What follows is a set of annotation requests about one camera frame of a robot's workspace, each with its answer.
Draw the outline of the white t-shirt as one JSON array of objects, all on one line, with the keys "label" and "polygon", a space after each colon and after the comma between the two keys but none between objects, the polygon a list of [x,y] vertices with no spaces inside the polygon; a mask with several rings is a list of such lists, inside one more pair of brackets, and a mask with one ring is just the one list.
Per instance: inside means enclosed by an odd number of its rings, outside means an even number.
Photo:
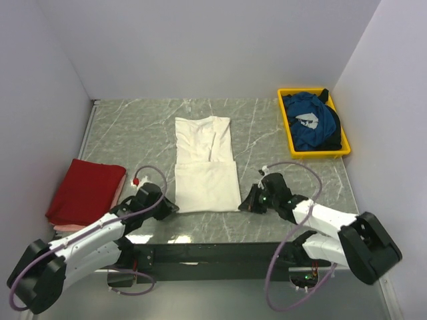
[{"label": "white t-shirt", "polygon": [[175,204],[180,213],[234,212],[241,204],[230,118],[175,119]]}]

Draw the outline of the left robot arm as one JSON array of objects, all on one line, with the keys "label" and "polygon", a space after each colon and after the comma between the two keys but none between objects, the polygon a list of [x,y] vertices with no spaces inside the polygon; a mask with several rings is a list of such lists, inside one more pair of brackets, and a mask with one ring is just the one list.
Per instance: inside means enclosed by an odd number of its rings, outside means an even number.
[{"label": "left robot arm", "polygon": [[80,231],[49,243],[32,242],[7,280],[11,308],[40,314],[64,290],[98,269],[134,268],[136,252],[127,235],[147,219],[161,221],[178,210],[157,185],[144,183],[135,195]]}]

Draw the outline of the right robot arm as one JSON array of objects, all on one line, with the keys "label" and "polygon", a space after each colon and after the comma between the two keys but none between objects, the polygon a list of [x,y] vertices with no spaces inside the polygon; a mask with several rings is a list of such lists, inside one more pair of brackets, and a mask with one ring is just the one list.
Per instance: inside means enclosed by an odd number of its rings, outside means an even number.
[{"label": "right robot arm", "polygon": [[[294,224],[274,253],[275,259],[290,265],[328,261],[349,268],[361,282],[372,285],[403,258],[377,216],[341,212],[293,194],[280,173],[265,175],[253,184],[238,209],[257,214],[271,209]],[[296,237],[300,227],[308,230]]]}]

